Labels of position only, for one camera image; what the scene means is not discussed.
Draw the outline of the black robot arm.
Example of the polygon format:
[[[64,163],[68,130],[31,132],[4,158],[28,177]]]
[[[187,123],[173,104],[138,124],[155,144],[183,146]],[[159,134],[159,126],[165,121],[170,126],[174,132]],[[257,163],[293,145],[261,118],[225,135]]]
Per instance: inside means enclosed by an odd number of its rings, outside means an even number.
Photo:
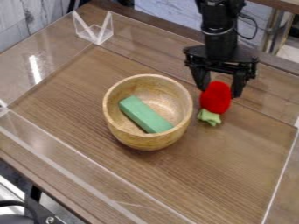
[[[191,69],[191,75],[198,89],[206,91],[211,83],[211,72],[233,76],[231,98],[242,96],[243,88],[250,79],[258,75],[258,56],[239,47],[239,17],[257,20],[242,13],[245,0],[195,0],[202,14],[201,31],[205,44],[183,49],[185,65]]]

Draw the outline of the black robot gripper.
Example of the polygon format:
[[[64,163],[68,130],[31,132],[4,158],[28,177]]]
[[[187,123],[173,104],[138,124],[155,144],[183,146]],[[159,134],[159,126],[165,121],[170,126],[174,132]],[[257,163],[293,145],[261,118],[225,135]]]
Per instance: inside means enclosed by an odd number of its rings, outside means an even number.
[[[242,96],[247,78],[255,79],[258,76],[258,56],[237,47],[229,58],[211,58],[205,45],[189,46],[183,49],[186,55],[186,66],[191,69],[191,75],[201,91],[205,91],[211,83],[211,72],[234,74],[231,84],[231,98]]]

